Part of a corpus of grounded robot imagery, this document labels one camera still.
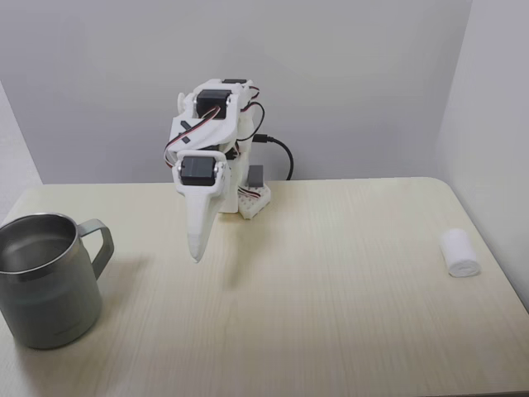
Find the wire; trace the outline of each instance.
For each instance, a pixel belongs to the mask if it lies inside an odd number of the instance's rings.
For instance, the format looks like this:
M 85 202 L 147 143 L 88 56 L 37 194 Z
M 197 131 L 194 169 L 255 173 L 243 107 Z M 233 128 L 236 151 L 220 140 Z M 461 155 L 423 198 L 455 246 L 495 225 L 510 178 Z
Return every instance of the wire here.
M 255 195 L 257 197 L 261 197 L 261 195 L 257 192 L 254 192 L 252 190 L 248 190 L 248 189 L 244 189 L 242 188 L 241 186 L 239 186 L 239 190 L 243 193 L 243 194 L 251 194 L 251 195 Z
M 263 124 L 263 121 L 265 120 L 265 114 L 266 114 L 265 108 L 263 108 L 263 105 L 261 105 L 259 102 L 250 102 L 250 103 L 248 103 L 241 110 L 241 112 L 246 112 L 249 108 L 251 108 L 252 106 L 255 106 L 255 105 L 259 106 L 261 108 L 261 110 L 263 111 L 263 116 L 261 117 L 261 121 L 259 122 L 259 125 L 255 129 L 255 131 L 253 131 L 250 136 L 247 136 L 246 138 L 242 138 L 242 139 L 237 139 L 239 142 L 248 141 L 249 139 L 251 139 L 257 133 L 257 131 L 260 129 L 261 125 Z
M 249 194 L 247 192 L 243 192 L 242 190 L 239 189 L 239 194 L 242 194 L 243 196 L 246 196 L 246 197 L 251 197 L 253 199 L 259 199 L 260 196 L 256 195 L 256 194 Z
M 254 85 L 251 85 L 250 89 L 256 89 L 257 90 L 257 94 L 254 95 L 253 97 L 251 97 L 251 99 L 257 99 L 257 97 L 259 97 L 259 94 L 261 93 L 261 90 L 258 89 L 257 87 L 255 87 Z
M 191 128 L 189 128 L 186 132 L 182 132 L 181 134 L 178 134 L 175 138 L 173 138 L 171 141 L 169 141 L 169 143 L 167 145 L 165 145 L 165 149 L 164 149 L 164 159 L 165 159 L 165 164 L 167 164 L 169 166 L 169 168 L 173 168 L 174 167 L 174 164 L 171 163 L 169 161 L 169 159 L 167 158 L 167 150 L 177 141 L 179 141 L 180 139 L 182 139 L 183 137 L 189 135 L 191 132 L 193 131 L 196 131 L 198 128 L 200 128 L 201 126 L 203 126 L 204 124 L 206 124 L 207 122 L 211 121 L 213 118 L 215 118 L 215 116 L 221 111 L 221 107 L 220 106 L 214 106 L 213 108 L 209 109 L 207 112 L 205 112 L 203 114 L 203 119 L 201 122 L 195 124 L 194 126 L 192 126 Z
M 271 136 L 268 137 L 267 139 L 268 142 L 273 142 L 273 143 L 277 143 L 278 145 L 280 145 L 282 148 L 285 149 L 285 151 L 287 152 L 287 155 L 288 155 L 288 159 L 290 160 L 290 170 L 288 170 L 288 176 L 287 176 L 287 180 L 290 180 L 290 178 L 292 178 L 292 173 L 294 171 L 294 158 L 292 156 L 292 152 L 290 151 L 290 149 L 288 148 L 288 146 L 286 146 L 282 141 L 280 141 L 279 139 L 275 139 Z

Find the white wall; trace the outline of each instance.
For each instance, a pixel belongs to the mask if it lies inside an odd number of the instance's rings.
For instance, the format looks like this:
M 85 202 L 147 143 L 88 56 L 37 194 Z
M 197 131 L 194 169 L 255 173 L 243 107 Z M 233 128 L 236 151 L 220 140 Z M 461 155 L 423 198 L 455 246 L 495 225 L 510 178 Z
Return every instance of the white wall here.
M 437 159 L 529 307 L 527 16 L 525 0 L 474 2 Z
M 465 0 L 2 0 L 0 79 L 46 183 L 170 180 L 179 91 L 252 78 L 294 178 L 432 175 Z M 275 145 L 254 163 L 282 179 Z
M 20 194 L 39 184 L 41 178 L 0 82 L 0 224 Z

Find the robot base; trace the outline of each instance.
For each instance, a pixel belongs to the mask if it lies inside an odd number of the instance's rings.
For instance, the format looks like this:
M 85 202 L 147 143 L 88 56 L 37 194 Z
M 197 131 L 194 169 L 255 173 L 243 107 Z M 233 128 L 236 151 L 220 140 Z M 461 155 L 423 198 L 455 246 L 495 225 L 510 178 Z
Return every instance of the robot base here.
M 239 193 L 239 212 L 244 219 L 252 219 L 261 209 L 266 207 L 272 198 L 268 186 L 263 185 L 262 188 L 246 188 L 251 192 L 256 192 L 261 195 L 259 198 L 247 196 Z

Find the white cylinder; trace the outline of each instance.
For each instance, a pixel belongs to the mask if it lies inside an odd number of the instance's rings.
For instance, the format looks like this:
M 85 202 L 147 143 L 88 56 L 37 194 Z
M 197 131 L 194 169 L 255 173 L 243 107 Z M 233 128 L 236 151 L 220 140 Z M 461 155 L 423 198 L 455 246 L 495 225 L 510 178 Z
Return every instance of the white cylinder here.
M 450 229 L 441 236 L 441 251 L 448 272 L 454 277 L 478 275 L 481 266 L 470 244 L 469 235 L 462 229 Z

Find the mug handle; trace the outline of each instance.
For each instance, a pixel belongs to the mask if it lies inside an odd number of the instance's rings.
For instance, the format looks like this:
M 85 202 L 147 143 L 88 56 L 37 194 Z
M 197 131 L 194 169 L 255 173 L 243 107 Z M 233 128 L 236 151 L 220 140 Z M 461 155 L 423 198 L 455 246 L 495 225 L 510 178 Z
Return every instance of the mug handle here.
M 97 280 L 114 253 L 114 241 L 112 240 L 112 235 L 110 234 L 108 227 L 106 227 L 99 219 L 90 219 L 89 221 L 78 225 L 77 228 L 81 237 L 94 233 L 97 230 L 101 231 L 102 246 L 96 255 L 96 259 L 94 259 L 92 263 L 93 273 L 96 275 Z

